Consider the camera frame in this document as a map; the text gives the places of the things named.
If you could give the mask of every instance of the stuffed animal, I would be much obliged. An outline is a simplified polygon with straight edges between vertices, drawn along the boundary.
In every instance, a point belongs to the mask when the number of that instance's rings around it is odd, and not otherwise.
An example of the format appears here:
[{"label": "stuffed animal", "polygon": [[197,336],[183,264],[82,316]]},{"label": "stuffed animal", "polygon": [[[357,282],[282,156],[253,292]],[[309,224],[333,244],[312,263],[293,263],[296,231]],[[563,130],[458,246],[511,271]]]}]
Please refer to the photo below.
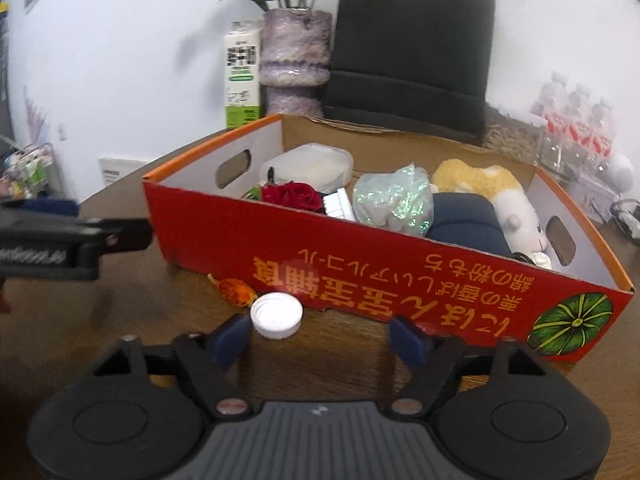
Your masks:
[{"label": "stuffed animal", "polygon": [[478,193],[494,206],[513,253],[546,250],[548,241],[531,202],[517,179],[501,166],[472,168],[456,158],[445,160],[431,179],[440,192]]}]

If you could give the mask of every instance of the plastic cap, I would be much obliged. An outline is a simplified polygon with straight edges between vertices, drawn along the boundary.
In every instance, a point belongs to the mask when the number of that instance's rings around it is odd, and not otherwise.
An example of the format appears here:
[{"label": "plastic cap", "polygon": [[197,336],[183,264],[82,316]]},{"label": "plastic cap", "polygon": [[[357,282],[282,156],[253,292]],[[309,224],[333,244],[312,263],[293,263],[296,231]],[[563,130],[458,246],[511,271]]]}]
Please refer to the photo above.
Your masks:
[{"label": "plastic cap", "polygon": [[613,103],[609,101],[606,97],[600,98],[600,104],[605,108],[613,108]]},{"label": "plastic cap", "polygon": [[569,82],[569,78],[563,74],[562,72],[558,72],[558,70],[553,70],[551,73],[551,81],[557,81],[566,85]]},{"label": "plastic cap", "polygon": [[591,95],[591,89],[585,84],[578,83],[575,89],[579,94],[586,95],[587,97]]},{"label": "plastic cap", "polygon": [[302,304],[290,294],[271,292],[251,307],[255,331],[268,339],[284,339],[300,328]]}]

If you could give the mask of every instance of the green and white carton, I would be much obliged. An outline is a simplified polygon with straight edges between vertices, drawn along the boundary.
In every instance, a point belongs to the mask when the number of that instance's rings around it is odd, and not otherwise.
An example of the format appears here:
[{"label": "green and white carton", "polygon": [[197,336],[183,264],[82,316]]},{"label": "green and white carton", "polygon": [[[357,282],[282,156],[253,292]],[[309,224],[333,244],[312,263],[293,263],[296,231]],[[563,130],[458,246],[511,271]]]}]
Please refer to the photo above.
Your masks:
[{"label": "green and white carton", "polygon": [[260,117],[260,27],[234,22],[225,36],[226,127],[237,128]]}]

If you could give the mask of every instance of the plastic bag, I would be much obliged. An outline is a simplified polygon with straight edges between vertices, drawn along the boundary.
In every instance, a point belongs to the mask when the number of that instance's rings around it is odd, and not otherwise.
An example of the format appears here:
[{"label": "plastic bag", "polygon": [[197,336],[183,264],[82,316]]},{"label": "plastic bag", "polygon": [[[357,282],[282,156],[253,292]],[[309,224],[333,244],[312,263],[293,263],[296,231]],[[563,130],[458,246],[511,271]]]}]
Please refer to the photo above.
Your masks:
[{"label": "plastic bag", "polygon": [[353,213],[363,224],[423,237],[433,222],[429,175],[413,164],[364,174],[353,187]]}]

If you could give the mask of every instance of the red rose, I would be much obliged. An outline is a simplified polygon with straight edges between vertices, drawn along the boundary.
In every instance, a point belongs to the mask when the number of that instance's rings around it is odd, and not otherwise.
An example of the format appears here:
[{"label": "red rose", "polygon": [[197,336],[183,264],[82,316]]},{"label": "red rose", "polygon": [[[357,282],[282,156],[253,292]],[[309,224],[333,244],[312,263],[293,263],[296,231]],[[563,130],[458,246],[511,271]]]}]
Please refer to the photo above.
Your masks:
[{"label": "red rose", "polygon": [[301,182],[288,182],[282,186],[267,184],[262,188],[262,201],[305,211],[318,211],[322,207],[318,192]]}]

